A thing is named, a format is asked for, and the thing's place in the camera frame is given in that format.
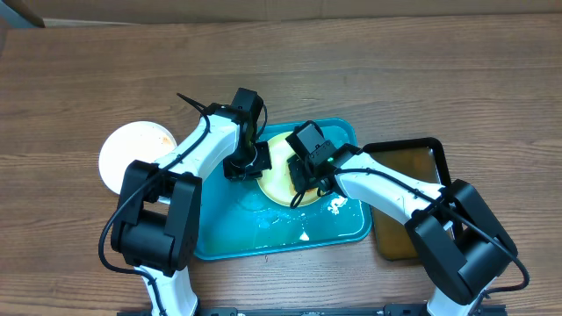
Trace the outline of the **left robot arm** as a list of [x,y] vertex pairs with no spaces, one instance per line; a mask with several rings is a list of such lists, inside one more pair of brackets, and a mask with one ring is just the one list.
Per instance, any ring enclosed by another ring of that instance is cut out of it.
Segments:
[[198,127],[159,161],[127,166],[98,242],[107,269],[143,278],[152,315],[197,310],[186,267],[198,241],[204,180],[218,165],[231,182],[255,180],[271,167],[259,140],[265,126],[257,122],[267,108],[256,92],[239,88],[231,104],[183,100],[199,113]]

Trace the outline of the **green rimmed white plate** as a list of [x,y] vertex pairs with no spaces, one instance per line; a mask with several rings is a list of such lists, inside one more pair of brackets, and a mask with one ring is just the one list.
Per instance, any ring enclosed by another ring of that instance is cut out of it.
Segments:
[[297,194],[287,162],[295,155],[295,152],[285,140],[290,134],[291,132],[280,133],[267,141],[270,150],[271,169],[266,169],[257,180],[265,196],[282,206],[289,206]]

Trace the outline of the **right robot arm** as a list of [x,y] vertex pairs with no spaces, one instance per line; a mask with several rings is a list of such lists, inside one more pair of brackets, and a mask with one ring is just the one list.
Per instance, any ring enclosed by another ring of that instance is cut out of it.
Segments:
[[493,281],[517,248],[500,221],[469,183],[428,183],[390,169],[373,153],[397,142],[336,147],[320,127],[307,121],[286,138],[295,152],[289,160],[297,207],[305,191],[362,201],[401,223],[436,291],[426,304],[429,315],[474,315],[494,293]]

